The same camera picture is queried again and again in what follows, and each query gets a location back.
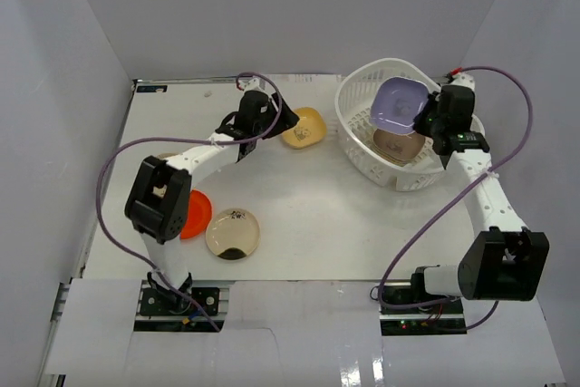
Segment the brown square panda plate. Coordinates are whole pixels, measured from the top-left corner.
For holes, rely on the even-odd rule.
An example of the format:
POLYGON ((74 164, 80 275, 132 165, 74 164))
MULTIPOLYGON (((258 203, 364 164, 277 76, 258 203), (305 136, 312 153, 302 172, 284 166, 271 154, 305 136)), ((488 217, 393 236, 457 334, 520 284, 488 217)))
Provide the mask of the brown square panda plate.
POLYGON ((425 137, 413 132, 397 135, 377 129, 372 135, 372 149, 392 163, 403 166, 415 159, 425 144, 425 137))

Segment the yellow square plate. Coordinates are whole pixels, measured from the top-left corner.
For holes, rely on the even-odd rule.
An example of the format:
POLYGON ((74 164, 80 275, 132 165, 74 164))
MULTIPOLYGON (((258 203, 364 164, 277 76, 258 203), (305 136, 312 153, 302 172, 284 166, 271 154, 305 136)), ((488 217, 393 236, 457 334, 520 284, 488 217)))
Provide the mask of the yellow square plate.
POLYGON ((314 108, 303 107, 295 110, 298 123, 282 133, 282 141, 295 150, 305 149, 321 142, 327 134, 327 126, 322 115, 314 108))

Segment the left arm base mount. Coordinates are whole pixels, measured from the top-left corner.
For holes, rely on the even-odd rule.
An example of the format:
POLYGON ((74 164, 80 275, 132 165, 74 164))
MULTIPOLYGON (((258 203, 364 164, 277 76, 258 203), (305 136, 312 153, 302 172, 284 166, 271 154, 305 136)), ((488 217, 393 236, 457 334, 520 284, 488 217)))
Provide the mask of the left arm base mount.
MULTIPOLYGON (((214 286, 193 287, 191 298, 195 300, 210 317, 219 313, 221 289, 214 286)), ((162 295, 158 290, 144 284, 141 288, 140 300, 136 317, 139 320, 158 321, 165 318, 189 318, 206 320, 195 304, 187 300, 171 299, 162 295)))

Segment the purple square panda plate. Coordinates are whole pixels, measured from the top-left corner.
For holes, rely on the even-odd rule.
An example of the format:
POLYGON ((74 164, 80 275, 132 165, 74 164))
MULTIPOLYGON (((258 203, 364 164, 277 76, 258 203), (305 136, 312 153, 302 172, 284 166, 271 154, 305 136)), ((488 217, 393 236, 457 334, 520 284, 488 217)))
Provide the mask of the purple square panda plate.
POLYGON ((427 86, 412 79, 392 77, 378 89, 370 110, 371 124, 395 135, 414 132, 415 117, 424 109, 429 97, 427 86))

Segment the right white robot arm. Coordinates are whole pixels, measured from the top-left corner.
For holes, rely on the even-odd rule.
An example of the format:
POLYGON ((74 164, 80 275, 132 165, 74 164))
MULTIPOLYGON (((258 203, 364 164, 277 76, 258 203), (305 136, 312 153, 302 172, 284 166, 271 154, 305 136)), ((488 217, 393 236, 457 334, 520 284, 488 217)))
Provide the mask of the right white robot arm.
POLYGON ((432 140, 448 175, 467 188, 462 200, 475 236, 458 264, 423 269, 423 282, 409 291, 411 306, 423 314, 439 306, 443 295, 529 301, 549 251, 546 235, 530 230, 511 207, 484 135, 471 129, 474 107, 472 89, 447 84, 415 119, 415 130, 432 140))

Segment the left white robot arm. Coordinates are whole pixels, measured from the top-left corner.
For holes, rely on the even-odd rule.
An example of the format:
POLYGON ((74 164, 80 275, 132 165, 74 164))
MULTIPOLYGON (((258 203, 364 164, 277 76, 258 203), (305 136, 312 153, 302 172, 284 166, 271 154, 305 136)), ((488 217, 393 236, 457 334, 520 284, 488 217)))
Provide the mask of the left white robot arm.
POLYGON ((171 313, 191 303, 191 274, 181 255, 179 236, 189 212, 190 191, 223 167, 242 160, 259 139, 292 129, 299 116, 278 94, 245 91, 237 111, 231 112, 200 145, 165 160, 149 156, 140 164, 125 205, 125 216, 141 234, 151 278, 162 287, 160 302, 171 313))

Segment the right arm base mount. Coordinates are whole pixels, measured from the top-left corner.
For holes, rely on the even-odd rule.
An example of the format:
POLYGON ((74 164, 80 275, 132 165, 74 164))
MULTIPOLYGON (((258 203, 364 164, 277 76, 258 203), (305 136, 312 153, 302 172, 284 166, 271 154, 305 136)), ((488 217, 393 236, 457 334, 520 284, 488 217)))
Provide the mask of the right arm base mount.
MULTIPOLYGON (((414 304, 410 282, 393 282, 385 285, 383 299, 392 305, 414 304)), ((434 336, 465 334, 467 327, 461 301, 448 305, 422 308, 396 309, 380 306, 382 337, 434 336)))

